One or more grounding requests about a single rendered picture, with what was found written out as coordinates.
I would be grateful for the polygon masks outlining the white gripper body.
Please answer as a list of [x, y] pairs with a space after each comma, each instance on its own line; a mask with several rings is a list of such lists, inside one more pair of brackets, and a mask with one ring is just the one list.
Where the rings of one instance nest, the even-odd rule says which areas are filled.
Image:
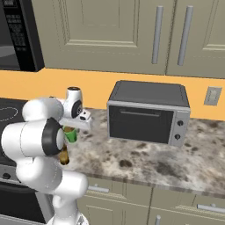
[[91, 123], [92, 123], [92, 118], [89, 118], [87, 120], [80, 120], [78, 118], [75, 118], [75, 119], [62, 118], [60, 120], [60, 124], [62, 126], [73, 127], [75, 129], [81, 129], [81, 130], [91, 130]]

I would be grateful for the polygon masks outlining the beige base cupboard door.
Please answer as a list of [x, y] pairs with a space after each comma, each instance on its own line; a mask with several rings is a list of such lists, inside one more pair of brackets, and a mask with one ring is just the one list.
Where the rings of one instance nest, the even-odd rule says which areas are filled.
[[148, 225], [149, 208], [85, 195], [77, 201], [90, 225]]
[[155, 207], [150, 209], [148, 225], [155, 225], [157, 215], [161, 216], [160, 225], [225, 225], [225, 219], [185, 214]]

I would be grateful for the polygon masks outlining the black microwave oven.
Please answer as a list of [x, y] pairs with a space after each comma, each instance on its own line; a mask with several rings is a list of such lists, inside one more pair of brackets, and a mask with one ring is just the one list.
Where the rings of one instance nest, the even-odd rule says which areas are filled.
[[0, 69], [44, 68], [32, 0], [0, 0]]

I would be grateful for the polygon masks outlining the green cup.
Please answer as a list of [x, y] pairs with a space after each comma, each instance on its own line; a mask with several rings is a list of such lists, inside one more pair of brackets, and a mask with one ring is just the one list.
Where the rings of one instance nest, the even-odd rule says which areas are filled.
[[68, 142], [76, 142], [76, 130], [73, 127], [64, 127], [65, 138]]

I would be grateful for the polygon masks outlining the grey toaster oven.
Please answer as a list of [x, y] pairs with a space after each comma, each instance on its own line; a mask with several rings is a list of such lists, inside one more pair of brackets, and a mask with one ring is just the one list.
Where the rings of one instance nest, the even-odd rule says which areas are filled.
[[118, 81], [107, 101], [110, 138], [183, 145], [191, 108], [176, 83]]

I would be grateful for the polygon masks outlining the black hob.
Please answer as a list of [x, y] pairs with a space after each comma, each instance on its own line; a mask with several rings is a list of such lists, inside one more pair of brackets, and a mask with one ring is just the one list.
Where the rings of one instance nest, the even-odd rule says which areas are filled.
[[0, 164], [16, 166], [16, 163], [4, 154], [1, 137], [7, 125], [24, 122], [22, 109], [25, 103], [26, 100], [23, 99], [0, 98]]

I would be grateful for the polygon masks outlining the beige drawer front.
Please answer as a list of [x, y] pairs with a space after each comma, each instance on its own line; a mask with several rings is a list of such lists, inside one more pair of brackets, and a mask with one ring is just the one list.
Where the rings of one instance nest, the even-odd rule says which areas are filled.
[[88, 190], [87, 196], [108, 200], [118, 200], [126, 203], [148, 207], [152, 188], [145, 185], [130, 184], [109, 179], [88, 177], [89, 185], [108, 189], [109, 192]]
[[152, 207], [180, 213], [203, 215], [215, 219], [225, 219], [225, 214], [198, 209], [197, 204], [225, 208], [225, 199], [156, 188], [152, 192]]

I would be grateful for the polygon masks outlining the black and silver oven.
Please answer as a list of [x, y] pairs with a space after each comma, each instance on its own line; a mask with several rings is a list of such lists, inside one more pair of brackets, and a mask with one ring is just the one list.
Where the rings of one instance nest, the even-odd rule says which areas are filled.
[[22, 184], [14, 166], [0, 164], [0, 225], [46, 225], [53, 215], [50, 195]]

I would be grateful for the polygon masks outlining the beige wall cupboard door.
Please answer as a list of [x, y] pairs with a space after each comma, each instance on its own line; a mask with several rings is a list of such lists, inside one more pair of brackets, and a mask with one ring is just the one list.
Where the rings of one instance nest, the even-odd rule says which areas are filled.
[[[193, 7], [192, 22], [184, 64], [178, 66], [188, 5]], [[225, 78], [225, 0], [177, 0], [167, 74]]]
[[[45, 66], [165, 73], [174, 0], [32, 0]], [[157, 64], [156, 7], [163, 6]]]

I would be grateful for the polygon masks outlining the grey wall socket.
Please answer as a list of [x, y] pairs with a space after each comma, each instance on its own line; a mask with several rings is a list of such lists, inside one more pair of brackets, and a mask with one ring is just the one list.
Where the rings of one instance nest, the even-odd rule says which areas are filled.
[[221, 95], [222, 87], [209, 86], [205, 97], [204, 105], [217, 105]]

